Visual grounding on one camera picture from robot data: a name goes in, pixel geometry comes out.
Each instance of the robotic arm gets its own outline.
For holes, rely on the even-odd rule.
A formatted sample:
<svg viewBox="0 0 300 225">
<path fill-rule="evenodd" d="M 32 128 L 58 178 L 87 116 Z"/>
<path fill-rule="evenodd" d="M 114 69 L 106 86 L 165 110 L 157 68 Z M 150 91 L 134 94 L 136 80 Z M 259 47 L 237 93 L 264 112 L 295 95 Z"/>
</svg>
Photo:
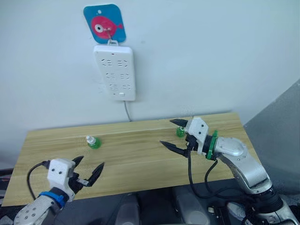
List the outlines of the robotic arm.
<svg viewBox="0 0 300 225">
<path fill-rule="evenodd" d="M 195 150 L 209 160 L 219 158 L 224 162 L 242 190 L 253 199 L 249 205 L 255 215 L 255 224 L 277 224 L 286 221 L 299 224 L 289 206 L 273 190 L 272 182 L 264 167 L 249 154 L 243 142 L 232 137 L 218 137 L 216 131 L 213 136 L 208 135 L 209 127 L 201 118 L 175 119 L 171 122 L 185 129 L 187 149 L 177 148 L 168 142 L 161 141 L 161 143 L 169 150 L 185 157 L 189 151 Z"/>
<path fill-rule="evenodd" d="M 55 216 L 64 208 L 66 202 L 73 201 L 75 194 L 77 194 L 83 186 L 91 187 L 103 170 L 104 163 L 97 166 L 89 179 L 83 180 L 79 178 L 79 174 L 75 173 L 74 169 L 79 165 L 82 159 L 83 156 L 76 157 L 73 160 L 58 158 L 51 161 L 44 161 L 42 165 L 48 169 L 47 179 L 50 183 L 50 191 L 41 192 L 38 198 L 35 199 L 30 188 L 30 193 L 35 200 L 18 212 L 14 224 L 53 224 Z"/>
</svg>

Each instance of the power strip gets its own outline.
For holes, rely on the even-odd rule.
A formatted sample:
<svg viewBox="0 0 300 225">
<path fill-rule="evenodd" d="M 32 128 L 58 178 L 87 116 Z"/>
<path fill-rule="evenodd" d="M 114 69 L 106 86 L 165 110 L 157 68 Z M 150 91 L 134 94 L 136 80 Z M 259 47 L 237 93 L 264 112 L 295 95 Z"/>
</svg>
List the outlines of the power strip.
<svg viewBox="0 0 300 225">
<path fill-rule="evenodd" d="M 97 45 L 94 55 L 110 97 L 113 100 L 135 100 L 133 52 L 129 47 Z"/>
</svg>

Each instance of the wooden table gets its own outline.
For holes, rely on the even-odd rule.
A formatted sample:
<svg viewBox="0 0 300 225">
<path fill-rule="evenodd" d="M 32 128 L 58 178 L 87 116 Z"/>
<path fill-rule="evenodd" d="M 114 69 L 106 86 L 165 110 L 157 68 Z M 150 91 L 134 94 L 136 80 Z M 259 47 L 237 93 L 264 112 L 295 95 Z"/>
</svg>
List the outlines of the wooden table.
<svg viewBox="0 0 300 225">
<path fill-rule="evenodd" d="M 210 134 L 217 129 L 219 136 L 242 140 L 250 154 L 259 161 L 236 113 L 201 117 L 210 127 Z M 97 182 L 92 187 L 84 187 L 75 199 L 188 184 L 187 159 L 169 151 L 159 142 L 163 140 L 184 148 L 184 138 L 178 138 L 175 131 L 176 125 L 170 123 L 169 119 L 31 131 L 15 165 L 2 206 L 32 202 L 26 186 L 27 172 L 33 165 L 53 158 L 73 159 L 84 155 L 75 169 L 84 179 L 89 178 L 97 165 L 105 162 Z M 99 137 L 101 148 L 93 150 L 88 147 L 86 135 Z M 204 175 L 212 163 L 196 152 L 192 154 L 195 183 L 204 181 Z M 37 168 L 31 174 L 35 195 L 49 190 L 46 177 L 47 170 L 44 167 Z M 209 180 L 232 177 L 229 168 L 220 162 L 210 173 Z"/>
</svg>

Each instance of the blue sticker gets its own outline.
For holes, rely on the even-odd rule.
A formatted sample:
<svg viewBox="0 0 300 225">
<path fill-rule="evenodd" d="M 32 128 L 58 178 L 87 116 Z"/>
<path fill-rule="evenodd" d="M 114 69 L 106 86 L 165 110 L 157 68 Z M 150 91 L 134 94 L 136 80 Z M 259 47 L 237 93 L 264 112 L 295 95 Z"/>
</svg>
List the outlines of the blue sticker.
<svg viewBox="0 0 300 225">
<path fill-rule="evenodd" d="M 106 44 L 109 35 L 112 40 L 125 41 L 126 34 L 119 7 L 114 4 L 87 6 L 83 13 L 95 41 Z"/>
</svg>

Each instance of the power outlet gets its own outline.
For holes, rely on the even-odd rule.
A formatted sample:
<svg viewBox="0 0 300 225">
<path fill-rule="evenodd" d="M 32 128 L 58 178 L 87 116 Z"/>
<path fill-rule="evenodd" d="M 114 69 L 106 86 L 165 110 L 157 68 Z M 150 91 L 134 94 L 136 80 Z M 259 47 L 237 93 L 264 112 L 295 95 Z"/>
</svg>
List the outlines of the power outlet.
<svg viewBox="0 0 300 225">
<path fill-rule="evenodd" d="M 135 100 L 133 52 L 129 47 L 97 45 L 94 55 L 110 97 L 113 100 Z"/>
</svg>

